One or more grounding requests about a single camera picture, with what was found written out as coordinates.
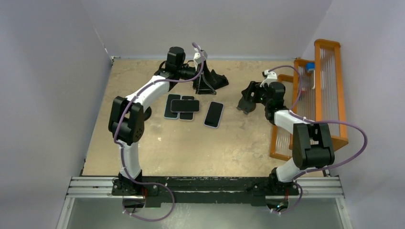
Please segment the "purple case phone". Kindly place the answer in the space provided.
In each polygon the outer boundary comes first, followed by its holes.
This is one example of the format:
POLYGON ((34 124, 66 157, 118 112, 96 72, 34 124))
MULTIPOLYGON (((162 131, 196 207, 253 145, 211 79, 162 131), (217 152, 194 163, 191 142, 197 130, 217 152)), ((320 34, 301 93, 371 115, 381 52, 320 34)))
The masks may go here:
POLYGON ((196 113, 200 110, 200 102, 198 100, 172 100, 171 112, 173 113, 196 113))

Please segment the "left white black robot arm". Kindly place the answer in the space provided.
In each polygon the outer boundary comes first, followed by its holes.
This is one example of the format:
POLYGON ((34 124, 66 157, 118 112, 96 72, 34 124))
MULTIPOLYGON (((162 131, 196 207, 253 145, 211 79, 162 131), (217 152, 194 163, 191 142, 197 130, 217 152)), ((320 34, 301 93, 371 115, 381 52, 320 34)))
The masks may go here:
POLYGON ((171 47, 152 78, 127 97, 117 96, 112 103, 108 130, 120 150, 122 168, 114 180, 115 189, 137 195, 149 182, 142 181, 138 143, 144 134, 144 123, 151 115, 150 105, 168 93, 176 84, 192 82, 197 94, 216 94, 216 90, 229 84, 224 75, 209 70, 207 54, 194 45, 194 67, 185 63, 186 54, 181 47, 171 47))

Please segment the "lilac case phone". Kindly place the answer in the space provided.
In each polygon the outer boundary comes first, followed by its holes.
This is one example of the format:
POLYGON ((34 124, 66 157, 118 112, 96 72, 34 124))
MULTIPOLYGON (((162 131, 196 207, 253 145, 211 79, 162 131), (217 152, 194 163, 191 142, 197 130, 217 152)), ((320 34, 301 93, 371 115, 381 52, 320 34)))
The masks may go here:
POLYGON ((204 125, 211 128, 218 128, 222 118, 224 104, 215 101, 210 102, 205 116, 204 125))

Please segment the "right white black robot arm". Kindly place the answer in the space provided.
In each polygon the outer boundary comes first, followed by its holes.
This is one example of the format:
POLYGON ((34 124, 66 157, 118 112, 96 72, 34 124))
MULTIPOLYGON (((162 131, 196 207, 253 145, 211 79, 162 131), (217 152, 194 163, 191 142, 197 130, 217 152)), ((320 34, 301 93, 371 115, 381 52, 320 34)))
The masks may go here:
POLYGON ((248 114, 256 104, 264 106, 266 120, 292 134, 292 158, 269 175, 268 188, 280 194, 292 186, 300 173, 332 165, 334 148, 328 124, 298 118, 284 105, 285 86, 279 82, 262 85, 251 81, 242 92, 237 109, 248 114))

